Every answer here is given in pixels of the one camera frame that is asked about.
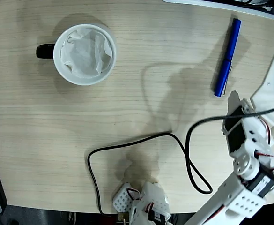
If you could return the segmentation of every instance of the white tissue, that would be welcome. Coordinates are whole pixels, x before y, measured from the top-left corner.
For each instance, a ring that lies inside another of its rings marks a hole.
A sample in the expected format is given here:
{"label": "white tissue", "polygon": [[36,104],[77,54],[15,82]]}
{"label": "white tissue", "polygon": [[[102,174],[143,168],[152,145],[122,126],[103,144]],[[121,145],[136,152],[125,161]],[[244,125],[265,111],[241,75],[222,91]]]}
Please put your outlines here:
{"label": "white tissue", "polygon": [[112,61],[112,49],[105,35],[91,28],[72,32],[61,48],[61,59],[73,75],[92,78],[100,75]]}

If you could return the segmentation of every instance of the wire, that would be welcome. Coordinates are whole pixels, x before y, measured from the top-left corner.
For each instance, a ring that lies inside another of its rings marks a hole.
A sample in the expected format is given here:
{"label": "wire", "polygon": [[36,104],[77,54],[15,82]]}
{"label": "wire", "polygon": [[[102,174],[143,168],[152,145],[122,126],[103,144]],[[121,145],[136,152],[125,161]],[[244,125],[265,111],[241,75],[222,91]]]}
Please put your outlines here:
{"label": "wire", "polygon": [[194,178],[193,178],[193,175],[192,175],[192,171],[191,171],[191,161],[190,161],[190,139],[191,139],[191,134],[193,132],[193,130],[203,124],[203,123],[207,123],[207,122],[212,122],[212,121],[216,121],[216,120],[227,120],[227,119],[236,119],[236,118],[248,118],[248,117],[258,117],[258,116],[261,116],[261,115],[265,115],[265,114],[269,114],[269,113],[272,113],[274,112],[274,108],[272,109],[269,109],[269,110],[265,110],[265,111],[261,111],[261,112],[254,112],[254,113],[249,113],[249,114],[242,114],[242,115],[229,115],[229,116],[214,116],[214,117],[209,117],[209,118],[206,118],[206,119],[202,119],[202,120],[199,120],[197,121],[196,123],[194,123],[188,130],[188,133],[187,133],[187,137],[185,139],[185,160],[186,160],[186,167],[187,167],[187,172],[188,172],[188,175],[189,175],[189,178],[190,178],[190,182],[192,183],[192,185],[194,186],[194,188],[202,193],[202,194],[210,194],[211,191],[204,191],[202,189],[200,189]]}
{"label": "wire", "polygon": [[126,191],[127,191],[129,197],[130,197],[132,200],[135,200],[135,198],[131,195],[130,191],[134,191],[134,192],[138,193],[138,194],[139,194],[139,198],[137,198],[136,200],[141,200],[142,195],[141,195],[140,191],[138,191],[137,189],[134,189],[134,188],[127,188]]}
{"label": "wire", "polygon": [[262,153],[262,152],[255,152],[254,154],[258,155],[258,156],[267,156],[267,157],[273,157],[274,158],[274,155],[270,155],[270,154],[266,154],[266,153]]}
{"label": "wire", "polygon": [[149,220],[149,213],[150,213],[150,211],[152,210],[152,207],[153,207],[153,206],[154,206],[154,203],[151,202],[151,203],[150,203],[150,207],[149,207],[148,212],[147,212],[147,218],[148,218],[148,220]]}
{"label": "wire", "polygon": [[73,221],[73,225],[76,224],[76,212],[74,212],[74,221]]}
{"label": "wire", "polygon": [[253,0],[249,0],[247,2],[244,2],[244,4],[247,5],[247,4],[251,3],[251,2],[253,2]]}
{"label": "wire", "polygon": [[270,145],[270,142],[271,142],[270,127],[269,127],[269,125],[267,124],[267,122],[266,122],[263,118],[260,118],[260,121],[264,124],[264,126],[265,126],[265,128],[266,128],[266,131],[267,131],[267,138],[268,138],[268,145]]}
{"label": "wire", "polygon": [[[99,212],[103,215],[103,216],[109,216],[108,214],[105,214],[103,213],[102,211],[102,208],[101,208],[101,201],[100,201],[100,193],[99,193],[99,188],[98,188],[98,184],[97,184],[97,181],[96,181],[96,178],[94,176],[94,173],[93,173],[93,170],[92,170],[92,167],[91,167],[91,162],[90,162],[90,159],[91,159],[91,156],[99,151],[105,151],[105,150],[111,150],[111,149],[119,149],[119,148],[125,148],[125,147],[129,147],[129,146],[132,146],[132,145],[136,145],[136,144],[139,144],[139,143],[143,143],[143,142],[146,142],[146,141],[149,141],[149,140],[152,140],[152,139],[155,139],[155,138],[158,138],[158,137],[163,137],[163,136],[170,136],[172,138],[175,139],[175,141],[177,141],[177,143],[179,144],[181,150],[183,151],[183,153],[185,154],[185,149],[184,149],[184,146],[183,144],[181,143],[181,141],[179,140],[178,137],[176,137],[174,134],[172,133],[159,133],[159,134],[156,134],[156,135],[153,135],[153,136],[150,136],[150,137],[146,137],[144,139],[141,139],[141,140],[138,140],[138,141],[135,141],[135,142],[131,142],[131,143],[126,143],[126,144],[120,144],[120,145],[115,145],[115,146],[110,146],[110,147],[103,147],[103,148],[99,148],[99,149],[96,149],[92,152],[89,153],[88,157],[87,157],[87,165],[88,165],[88,169],[89,169],[89,172],[91,174],[91,178],[93,180],[93,183],[94,183],[94,186],[95,186],[95,191],[96,191],[96,196],[97,196],[97,205],[98,205],[98,210]],[[191,160],[189,160],[189,163],[191,165],[191,167],[193,168],[193,170],[197,173],[197,175],[203,180],[203,182],[207,185],[207,187],[209,188],[209,194],[212,193],[213,189],[212,189],[212,186],[208,183],[208,181],[201,175],[201,173],[198,171],[198,169],[195,167],[195,165],[192,163]]]}
{"label": "wire", "polygon": [[216,212],[214,212],[211,216],[209,216],[209,218],[207,218],[207,220],[204,222],[204,224],[209,221],[210,219],[214,218],[219,212],[221,212],[221,210],[224,209],[224,205],[222,205],[219,209],[217,209]]}
{"label": "wire", "polygon": [[[236,119],[236,118],[248,118],[248,117],[258,117],[261,115],[265,115],[265,114],[269,114],[274,112],[274,108],[269,109],[269,110],[265,110],[265,111],[261,111],[261,112],[255,112],[255,113],[249,113],[249,114],[242,114],[242,115],[225,115],[225,116],[214,116],[214,117],[209,117],[209,118],[205,118],[202,120],[197,121],[196,123],[194,123],[188,130],[187,135],[186,135],[186,139],[185,139],[185,148],[182,145],[181,141],[172,133],[160,133],[160,134],[156,134],[135,142],[131,142],[131,143],[126,143],[126,144],[120,144],[120,145],[115,145],[115,146],[110,146],[110,147],[104,147],[104,148],[99,148],[96,149],[92,152],[89,153],[88,158],[87,158],[87,165],[88,165],[88,169],[90,171],[91,174],[91,178],[93,180],[94,186],[95,186],[95,190],[96,190],[96,196],[97,196],[97,204],[98,204],[98,210],[99,212],[103,215],[103,216],[109,216],[108,214],[103,213],[102,208],[101,208],[101,202],[100,202],[100,192],[99,192],[99,188],[98,188],[98,184],[96,181],[96,178],[94,176],[94,173],[92,171],[92,167],[91,167],[91,156],[99,151],[105,151],[105,150],[111,150],[111,149],[119,149],[119,148],[124,148],[124,147],[129,147],[132,145],[136,145],[139,143],[143,143],[158,137],[162,137],[162,136],[171,136],[172,138],[174,138],[177,143],[179,144],[180,148],[182,149],[183,153],[185,154],[185,161],[186,161],[186,168],[187,168],[187,173],[190,179],[190,182],[192,183],[192,185],[194,186],[194,188],[202,193],[202,194],[210,194],[213,192],[212,186],[209,184],[209,182],[204,178],[204,176],[197,170],[197,168],[195,167],[195,165],[192,163],[192,161],[190,160],[190,140],[191,140],[191,135],[193,130],[203,124],[203,123],[207,123],[207,122],[212,122],[212,121],[216,121],[216,120],[227,120],[227,119]],[[206,186],[208,187],[208,191],[202,190],[198,187],[198,185],[196,184],[194,177],[192,175],[192,171],[191,171],[191,167],[192,169],[197,173],[197,175],[201,178],[201,180],[206,184]]]}

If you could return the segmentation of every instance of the black mug handle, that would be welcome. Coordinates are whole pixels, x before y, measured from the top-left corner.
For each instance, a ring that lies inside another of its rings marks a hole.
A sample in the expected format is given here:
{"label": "black mug handle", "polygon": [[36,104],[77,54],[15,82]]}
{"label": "black mug handle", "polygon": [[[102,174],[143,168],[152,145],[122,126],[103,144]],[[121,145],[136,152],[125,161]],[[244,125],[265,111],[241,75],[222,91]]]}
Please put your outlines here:
{"label": "black mug handle", "polygon": [[53,48],[55,44],[39,45],[36,49],[36,56],[39,59],[53,59]]}

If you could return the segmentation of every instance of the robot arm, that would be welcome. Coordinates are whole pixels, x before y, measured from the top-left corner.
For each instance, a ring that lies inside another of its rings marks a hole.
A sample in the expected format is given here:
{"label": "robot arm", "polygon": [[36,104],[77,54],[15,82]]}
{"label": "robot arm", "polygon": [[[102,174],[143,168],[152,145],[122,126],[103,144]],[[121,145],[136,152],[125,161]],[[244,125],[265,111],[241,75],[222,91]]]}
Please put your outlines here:
{"label": "robot arm", "polygon": [[[228,115],[274,108],[274,59],[251,107],[237,92],[228,98]],[[274,194],[274,112],[258,117],[226,119],[222,125],[234,171],[185,225],[238,225],[251,218]],[[170,208],[158,184],[146,182],[140,197],[131,197],[129,183],[113,199],[118,212],[129,211],[130,225],[170,225]]]}

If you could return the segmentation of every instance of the blue pen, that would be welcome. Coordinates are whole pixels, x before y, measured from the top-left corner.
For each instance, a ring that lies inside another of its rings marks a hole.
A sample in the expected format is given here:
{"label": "blue pen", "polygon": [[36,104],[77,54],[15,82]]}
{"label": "blue pen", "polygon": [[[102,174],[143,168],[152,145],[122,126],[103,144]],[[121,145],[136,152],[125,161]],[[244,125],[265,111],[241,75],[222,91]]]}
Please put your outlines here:
{"label": "blue pen", "polygon": [[224,60],[222,62],[222,66],[220,69],[220,73],[218,76],[218,81],[215,87],[215,92],[214,95],[221,97],[223,93],[223,89],[225,88],[229,72],[230,72],[230,67],[231,67],[231,61],[232,57],[235,52],[236,44],[237,44],[237,39],[239,35],[241,27],[241,21],[238,19],[234,19],[231,27],[231,35],[230,35],[230,40],[227,45],[226,53]]}

